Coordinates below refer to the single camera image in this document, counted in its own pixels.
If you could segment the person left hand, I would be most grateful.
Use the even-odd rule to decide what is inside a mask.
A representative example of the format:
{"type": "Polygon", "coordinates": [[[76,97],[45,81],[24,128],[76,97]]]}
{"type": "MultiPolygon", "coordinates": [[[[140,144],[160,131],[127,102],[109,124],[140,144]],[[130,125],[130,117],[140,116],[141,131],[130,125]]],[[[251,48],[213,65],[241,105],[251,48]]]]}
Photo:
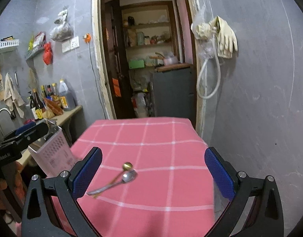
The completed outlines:
{"type": "MultiPolygon", "coordinates": [[[[13,183],[14,191],[18,195],[19,198],[24,198],[24,189],[22,183],[22,177],[20,172],[23,170],[23,166],[19,162],[15,162],[16,165],[16,174],[15,181],[13,183]]],[[[4,179],[0,179],[0,191],[6,189],[8,187],[7,182],[4,179]]],[[[0,210],[5,210],[3,202],[0,199],[0,210]]]]}

